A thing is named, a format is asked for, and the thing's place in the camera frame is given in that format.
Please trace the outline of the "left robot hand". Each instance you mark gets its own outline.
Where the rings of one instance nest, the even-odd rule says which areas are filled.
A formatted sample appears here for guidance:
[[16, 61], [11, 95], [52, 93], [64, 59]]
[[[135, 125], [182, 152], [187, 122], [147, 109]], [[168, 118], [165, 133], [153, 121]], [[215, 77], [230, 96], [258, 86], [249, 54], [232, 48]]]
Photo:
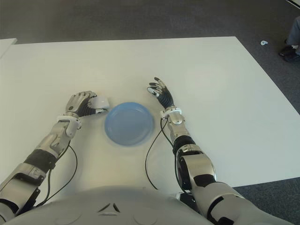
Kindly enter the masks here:
[[110, 105], [107, 98], [98, 96], [93, 91], [83, 91], [71, 96], [64, 114], [80, 118], [104, 113], [109, 108]]

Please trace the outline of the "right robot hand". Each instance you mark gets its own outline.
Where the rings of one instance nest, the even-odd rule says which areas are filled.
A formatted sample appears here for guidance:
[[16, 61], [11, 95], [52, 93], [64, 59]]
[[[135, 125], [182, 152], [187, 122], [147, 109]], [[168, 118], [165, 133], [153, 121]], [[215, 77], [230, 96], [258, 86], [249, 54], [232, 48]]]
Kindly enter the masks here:
[[150, 82], [147, 91], [153, 95], [165, 109], [175, 106], [173, 97], [165, 83], [157, 77], [155, 77], [154, 80], [156, 82]]

